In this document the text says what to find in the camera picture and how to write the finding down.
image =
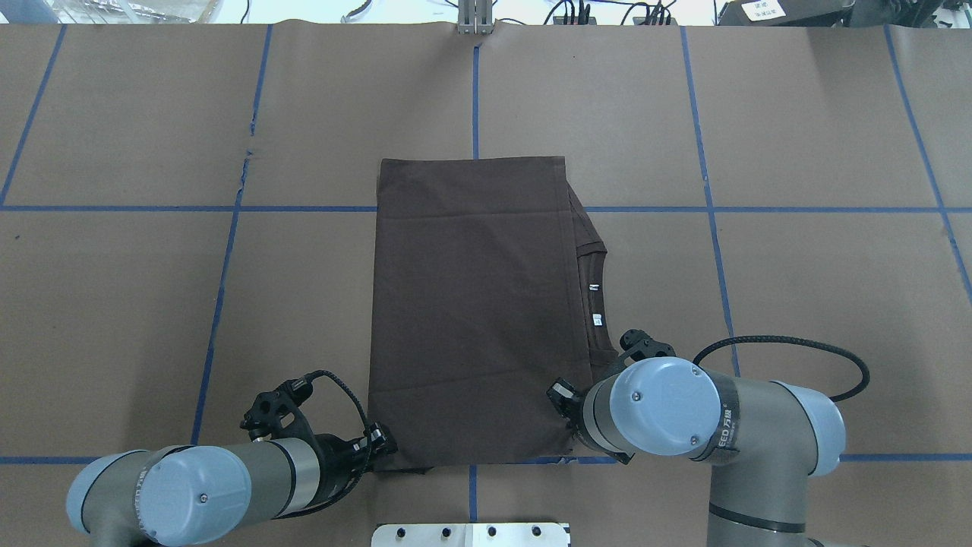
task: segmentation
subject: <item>blue joint cover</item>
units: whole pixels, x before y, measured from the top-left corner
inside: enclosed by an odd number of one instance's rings
[[[193,447],[152,466],[142,483],[139,526],[167,546],[207,543],[236,528],[253,493],[250,472],[221,447]]]
[[[805,387],[776,382],[796,397],[803,407],[816,437],[816,468],[811,477],[822,477],[837,468],[847,447],[847,429],[841,411],[829,397]]]
[[[625,369],[609,404],[618,432],[639,450],[659,456],[705,446],[721,416],[712,379],[678,357],[652,357]]]
[[[74,482],[71,483],[71,488],[67,491],[67,502],[65,503],[65,509],[67,510],[67,518],[71,521],[71,526],[80,533],[90,533],[88,529],[85,528],[85,523],[81,520],[82,509],[85,508],[85,498],[87,498],[87,493],[90,492],[91,486],[94,485],[94,481],[98,480],[101,473],[108,469],[108,467],[115,463],[116,461],[122,459],[129,454],[135,454],[136,452],[147,452],[144,450],[131,450],[128,452],[123,452],[121,454],[112,454],[110,456],[103,456],[95,461],[89,463],[78,476],[75,477]]]

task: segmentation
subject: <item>cable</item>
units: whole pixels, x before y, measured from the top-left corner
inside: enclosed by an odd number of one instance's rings
[[[653,24],[655,24],[655,18],[656,17],[658,17],[659,19],[664,19],[665,18],[665,16],[663,15],[664,14],[664,12],[663,12],[664,9],[665,9],[665,7],[662,6],[661,0],[658,0],[658,3],[655,4],[654,8],[651,10],[651,14],[648,17],[644,18],[644,20],[642,21],[642,25],[653,25]]]
[[[355,473],[354,478],[351,480],[350,483],[348,483],[346,487],[344,487],[344,490],[338,492],[334,497],[332,497],[328,501],[325,501],[320,505],[315,505],[307,509],[294,511],[294,513],[288,513],[287,515],[284,515],[282,517],[277,517],[274,520],[303,517],[305,515],[317,513],[318,511],[331,507],[332,505],[334,505],[334,503],[337,503],[338,501],[343,499],[345,495],[351,493],[351,491],[355,489],[355,487],[361,481],[362,477],[365,475],[365,471],[367,470],[368,465],[371,463],[371,456],[372,456],[371,451],[374,448],[374,440],[371,439],[370,436],[371,424],[367,419],[367,414],[365,414],[365,407],[362,406],[362,402],[358,400],[358,397],[356,397],[354,392],[351,391],[351,388],[348,387],[346,383],[342,382],[341,379],[338,378],[337,375],[331,371],[324,371],[324,370],[314,371],[310,374],[304,375],[304,378],[307,379],[309,383],[311,383],[317,380],[318,378],[320,378],[321,376],[326,376],[330,378],[334,383],[337,384],[338,387],[341,388],[342,391],[344,391],[344,393],[348,396],[348,398],[351,399],[351,402],[355,404],[355,409],[358,411],[358,417],[361,418],[362,425],[364,426],[364,437],[365,439],[367,439],[367,452],[364,455],[364,465],[362,465],[361,468],[358,470],[358,472]]]
[[[635,4],[635,2],[620,2],[618,0],[587,0],[587,3],[588,4],[591,4],[591,3],[597,3],[597,4],[616,4],[618,6],[633,6]]]
[[[543,20],[543,24],[547,24],[547,23],[550,22],[550,18],[553,17],[553,13],[557,11],[557,8],[559,8],[561,6],[561,4],[564,5],[564,24],[567,23],[567,4],[570,4],[571,5],[571,11],[573,11],[573,1],[572,0],[560,0],[559,2],[557,2],[556,4],[554,4],[553,5],[553,8],[550,8],[550,13],[547,14],[546,19]]]
[[[341,18],[341,22],[348,22],[349,20],[351,20],[351,18],[355,18],[361,15],[362,12],[364,12],[370,5],[371,5],[371,0],[364,0],[364,3],[361,6],[358,6],[354,10],[351,10],[350,12],[348,12],[348,15]]]
[[[628,11],[625,12],[624,17],[621,18],[622,25],[624,24],[624,21],[628,20],[628,16],[631,14],[631,11],[637,8],[638,6],[644,6],[644,19],[645,20],[648,19],[651,12],[651,6],[648,6],[648,4],[645,2],[635,2],[634,4],[628,7]]]
[[[706,358],[707,355],[709,355],[713,351],[716,351],[721,347],[733,346],[735,344],[792,344],[794,346],[805,346],[805,347],[812,347],[814,349],[821,349],[823,351],[834,353],[840,355],[841,357],[845,357],[849,359],[853,364],[857,365],[858,369],[860,369],[860,382],[858,382],[857,385],[855,385],[851,389],[839,395],[834,395],[830,397],[830,400],[835,403],[846,399],[850,399],[857,393],[863,391],[864,388],[867,387],[867,384],[871,382],[871,371],[868,370],[867,365],[864,364],[864,361],[861,360],[861,358],[858,357],[857,355],[854,355],[853,353],[847,351],[846,349],[843,349],[842,347],[831,346],[830,344],[824,344],[823,342],[805,340],[802,338],[794,338],[791,336],[756,335],[756,336],[736,336],[733,338],[727,338],[725,340],[720,340],[709,347],[706,347],[702,351],[699,351],[699,354],[696,355],[694,359],[692,359],[692,362],[698,365],[699,363],[702,362],[703,359]]]

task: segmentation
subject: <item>blue tape line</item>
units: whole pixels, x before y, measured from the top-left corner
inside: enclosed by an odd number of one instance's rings
[[[472,158],[479,159],[479,46],[472,48]]]
[[[20,212],[232,212],[233,205],[0,205],[0,211]],[[241,205],[242,212],[317,212],[373,213],[375,205]],[[776,207],[715,205],[592,205],[589,213],[864,213],[915,214],[935,213],[937,207]],[[946,207],[951,214],[972,213],[972,207]]]
[[[589,213],[705,213],[709,209],[707,207],[693,207],[693,206],[652,206],[652,205],[593,205],[590,207],[584,207],[584,210]]]
[[[23,153],[23,147],[27,143],[27,134],[30,133],[31,126],[34,125],[34,117],[37,116],[37,109],[41,106],[41,98],[44,97],[44,90],[48,87],[48,80],[51,79],[54,62],[57,60],[57,54],[60,52],[60,47],[64,43],[64,34],[66,33],[67,25],[62,24],[60,32],[57,33],[57,41],[54,42],[54,49],[51,51],[51,58],[48,60],[48,67],[44,70],[44,77],[41,78],[41,85],[37,88],[37,94],[34,95],[34,104],[30,106],[27,121],[23,124],[23,131],[20,133],[20,141],[17,142],[17,149],[14,151],[14,156],[10,160],[10,168],[7,169],[7,178],[4,179],[3,189],[0,190],[0,205],[3,205],[4,201],[7,200],[10,185],[14,182],[14,173],[17,172],[17,164],[20,163],[20,154]]]
[[[706,148],[702,144],[702,124],[699,121],[699,103],[695,95],[695,79],[692,77],[692,59],[688,50],[688,33],[684,26],[678,30],[681,33],[681,52],[685,59],[685,78],[688,81],[688,101],[692,105],[692,123],[695,125],[695,144],[699,149],[699,168],[702,170],[702,182],[706,192],[706,210],[709,214],[709,231],[712,233],[712,251],[715,254],[715,273],[719,280],[719,295],[722,297],[722,317],[726,323],[729,337],[736,336],[732,326],[732,310],[729,308],[729,290],[726,288],[726,274],[722,266],[722,248],[719,245],[718,228],[715,225],[715,202],[712,199],[712,186],[709,181],[709,165],[706,162]],[[732,368],[736,376],[741,376],[739,368],[739,352],[732,346]]]
[[[617,461],[610,456],[542,456],[524,461],[517,461],[511,465],[551,465],[576,463],[579,465],[612,465]]]
[[[479,522],[479,507],[478,499],[476,495],[476,475],[478,475],[478,469],[475,465],[469,466],[469,521],[471,523]]]
[[[841,454],[841,461],[972,461],[972,454]]]
[[[775,207],[720,205],[717,213],[937,213],[935,207]]]
[[[88,465],[98,456],[0,456],[0,465]]]
[[[273,37],[273,25],[266,26],[266,36],[263,38],[263,59],[260,61],[260,74],[257,77],[257,92],[253,95],[253,119],[250,120],[250,136],[257,132],[257,113],[260,111],[260,96],[263,93],[263,76],[266,75],[266,60],[270,57],[270,39]]]
[[[98,456],[0,456],[0,465],[88,465],[98,459]],[[512,465],[535,465],[557,463],[561,459],[568,459],[581,465],[602,465],[617,463],[606,456],[580,457],[538,457],[514,463]],[[972,454],[843,454],[841,461],[846,463],[885,462],[885,461],[972,461]],[[476,522],[476,476],[475,465],[469,467],[469,516],[471,522]]]
[[[216,333],[220,328],[223,314],[223,301],[226,297],[226,277],[229,273],[229,258],[233,253],[236,241],[236,226],[239,224],[240,204],[243,201],[243,191],[246,189],[246,175],[250,166],[250,158],[243,160],[243,173],[240,175],[240,188],[236,191],[236,203],[233,205],[233,218],[229,223],[229,237],[226,239],[226,253],[223,255],[223,270],[220,272],[220,289],[216,295],[216,308],[213,310],[213,325],[209,329],[209,343],[206,345],[206,362],[202,367],[202,381],[199,383],[199,397],[195,404],[195,418],[192,421],[192,437],[190,444],[199,444],[199,430],[202,428],[202,415],[206,408],[206,394],[209,391],[209,377],[213,370],[213,357],[216,355]]]
[[[702,145],[702,124],[699,123],[699,103],[695,98],[695,79],[692,77],[692,59],[688,52],[688,33],[684,26],[681,31],[681,54],[685,59],[685,78],[688,79],[688,101],[692,105],[692,122],[695,124],[695,146],[699,150],[699,168],[702,180],[709,182],[709,165],[706,162],[706,149]]]
[[[260,58],[260,75],[257,78],[257,89],[254,91],[253,99],[253,119],[250,122],[250,134],[253,135],[257,129],[257,114],[260,110],[260,94],[263,89],[263,77],[266,74],[266,62],[270,56],[270,39],[273,35],[273,25],[266,26],[266,37],[263,39],[263,55]],[[220,289],[216,295],[216,306],[213,310],[213,324],[209,330],[209,343],[206,345],[206,362],[202,367],[202,381],[199,383],[199,396],[195,404],[195,418],[192,421],[191,444],[199,443],[199,431],[202,428],[202,417],[206,409],[206,395],[209,391],[210,375],[213,371],[213,358],[216,355],[216,335],[220,328],[220,319],[223,314],[223,302],[226,299],[226,277],[229,273],[229,259],[233,253],[233,244],[236,241],[236,227],[239,225],[240,211],[243,208],[243,192],[246,190],[246,177],[250,170],[251,150],[246,151],[246,158],[243,159],[243,169],[240,174],[240,187],[236,191],[236,200],[233,203],[233,218],[229,222],[229,236],[226,238],[226,254],[223,255],[223,270],[220,272]]]
[[[373,213],[375,205],[243,205],[243,212]]]
[[[21,212],[230,212],[232,205],[4,205],[3,211]]]
[[[931,161],[928,159],[928,152],[924,147],[924,139],[921,138],[921,131],[918,129],[918,122],[915,120],[915,113],[908,99],[908,92],[905,90],[904,80],[901,79],[901,69],[898,66],[898,54],[894,50],[894,40],[891,38],[891,27],[885,25],[885,40],[887,41],[887,52],[891,56],[891,66],[894,68],[894,80],[898,84],[898,91],[901,93],[901,101],[904,103],[905,112],[908,114],[908,123],[911,124],[912,133],[918,143],[918,151],[921,154],[921,161],[924,163],[925,173],[928,175],[928,183],[931,185],[931,192],[935,195],[935,203],[942,215],[942,223],[945,225],[945,233],[949,238],[949,245],[952,247],[952,254],[958,264],[958,274],[961,276],[962,284],[965,286],[965,296],[972,304],[972,281],[969,280],[968,270],[965,269],[965,261],[962,260],[962,253],[958,249],[955,241],[955,232],[952,230],[952,221],[949,220],[949,213],[946,211],[945,202],[942,200],[942,192],[938,187],[938,180],[935,179],[935,171],[931,168]]]

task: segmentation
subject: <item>metal plate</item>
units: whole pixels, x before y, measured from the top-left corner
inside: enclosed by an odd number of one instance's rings
[[[371,547],[570,547],[571,525],[563,523],[478,523],[383,525]]]

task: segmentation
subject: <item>folded t-shirt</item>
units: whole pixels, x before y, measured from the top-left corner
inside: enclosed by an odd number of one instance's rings
[[[617,356],[606,254],[564,158],[384,160],[368,413],[399,452],[377,469],[568,454],[546,390]]]

